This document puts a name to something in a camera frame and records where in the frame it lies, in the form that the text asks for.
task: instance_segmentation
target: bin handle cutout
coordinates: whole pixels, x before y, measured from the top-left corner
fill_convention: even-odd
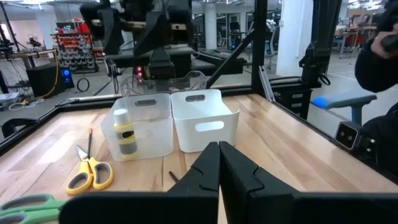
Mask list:
[[[205,131],[214,131],[223,129],[224,122],[222,121],[212,121],[206,123],[199,123],[195,125],[195,130],[198,132],[205,132]]]
[[[193,95],[185,97],[186,102],[196,102],[196,101],[203,101],[206,99],[205,95]]]
[[[154,106],[156,105],[156,100],[139,100],[135,102],[136,106]]]

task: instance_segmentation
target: white plastic bin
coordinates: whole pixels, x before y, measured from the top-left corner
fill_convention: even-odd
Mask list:
[[[239,111],[229,110],[219,90],[173,93],[171,98],[181,151],[200,152],[213,141],[235,145]]]
[[[114,111],[127,109],[133,123],[137,153],[126,159],[121,153],[118,134],[114,129]],[[173,151],[173,118],[170,95],[154,94],[118,99],[101,123],[101,129],[116,161],[162,157]]]

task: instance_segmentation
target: metal pole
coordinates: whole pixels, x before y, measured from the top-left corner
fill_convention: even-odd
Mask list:
[[[243,50],[246,49],[246,47],[250,44],[250,42],[252,41],[255,34],[257,34],[256,30],[253,30],[250,34],[248,34],[243,39],[243,41],[238,45],[238,47],[235,48],[235,50],[232,52],[232,54],[217,68],[217,70],[207,80],[207,85],[206,85],[207,89],[209,89],[217,81],[217,79],[221,76],[223,70],[226,69],[229,65],[231,65],[231,63],[233,63],[233,61],[236,60],[239,55],[241,55]]]
[[[6,10],[4,8],[4,4],[3,4],[2,1],[0,1],[0,6],[1,6],[1,9],[2,9],[2,12],[4,13],[4,17],[6,18],[6,23],[7,23],[8,29],[10,30],[10,35],[11,35],[13,41],[14,41],[14,45],[17,47],[17,51],[20,52],[21,50],[19,50],[18,41],[15,38],[14,31],[12,30],[12,27],[11,27],[11,24],[10,24],[10,20],[8,19],[8,15],[6,13]]]
[[[255,93],[262,94],[259,66],[264,65],[264,52],[266,48],[266,20],[268,0],[256,0],[254,5],[254,31],[253,60],[251,86]]]

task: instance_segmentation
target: white pillar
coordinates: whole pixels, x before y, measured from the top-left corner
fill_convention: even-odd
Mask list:
[[[313,0],[284,0],[276,74],[301,76],[299,61],[311,41]]]
[[[46,49],[52,49],[53,40],[50,34],[55,33],[57,28],[57,17],[55,16],[54,9],[52,6],[43,5],[43,11],[36,12],[36,19],[39,25],[39,29],[42,32],[43,40]]]
[[[247,16],[246,16],[246,11],[241,12],[241,32],[246,32],[246,26],[247,26]]]
[[[340,12],[338,14],[339,19],[345,20],[347,18],[347,13],[348,13],[348,5],[341,3]]]
[[[206,49],[217,49],[217,13],[213,3],[206,3],[205,33]]]

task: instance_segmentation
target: person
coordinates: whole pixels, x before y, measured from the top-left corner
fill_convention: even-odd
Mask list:
[[[398,84],[398,50],[387,53],[381,40],[387,35],[398,35],[398,24],[389,32],[379,32],[365,44],[358,55],[355,76],[362,88],[378,93]],[[364,124],[371,137],[376,140],[372,159],[379,167],[398,177],[398,103],[386,115]]]

